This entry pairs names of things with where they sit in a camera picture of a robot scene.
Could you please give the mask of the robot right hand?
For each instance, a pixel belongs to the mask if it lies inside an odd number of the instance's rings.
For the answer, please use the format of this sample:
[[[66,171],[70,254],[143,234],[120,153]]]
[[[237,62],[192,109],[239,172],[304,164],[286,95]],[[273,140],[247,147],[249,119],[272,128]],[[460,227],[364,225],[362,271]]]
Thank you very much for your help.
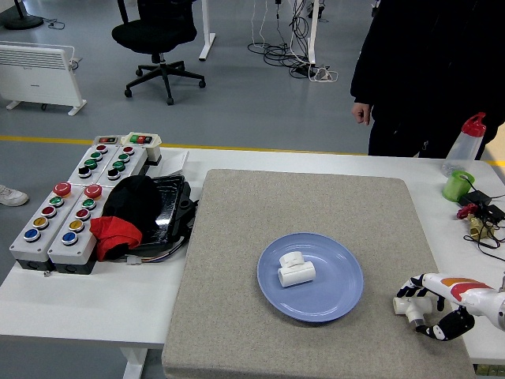
[[[432,312],[432,300],[425,297],[429,292],[438,297],[438,311],[443,311],[446,301],[458,306],[433,326],[425,324],[425,315]],[[469,278],[441,273],[413,276],[394,297],[393,307],[397,315],[407,316],[415,332],[434,340],[448,341],[461,336],[475,325],[476,316],[485,316],[504,330],[504,288],[496,290]]]

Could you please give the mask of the person's right hand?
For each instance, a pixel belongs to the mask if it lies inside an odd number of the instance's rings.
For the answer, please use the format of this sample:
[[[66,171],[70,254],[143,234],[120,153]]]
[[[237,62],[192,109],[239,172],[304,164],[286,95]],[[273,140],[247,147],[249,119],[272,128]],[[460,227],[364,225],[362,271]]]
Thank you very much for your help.
[[[351,113],[358,124],[366,126],[370,123],[372,106],[367,103],[354,103]]]

